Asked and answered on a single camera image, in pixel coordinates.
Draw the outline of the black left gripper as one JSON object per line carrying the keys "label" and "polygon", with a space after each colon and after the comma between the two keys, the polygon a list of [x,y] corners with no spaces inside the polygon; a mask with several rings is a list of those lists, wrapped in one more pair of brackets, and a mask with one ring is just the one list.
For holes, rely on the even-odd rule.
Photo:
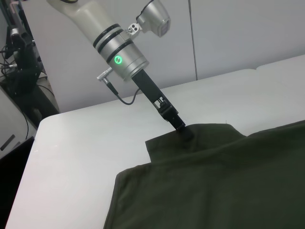
{"label": "black left gripper", "polygon": [[153,82],[145,70],[140,70],[132,80],[138,88],[144,93],[148,100],[155,106],[160,108],[160,115],[164,120],[169,122],[177,131],[179,137],[183,141],[193,139],[193,132],[185,126],[183,120],[179,117],[176,109],[164,101],[164,95],[158,86]]}

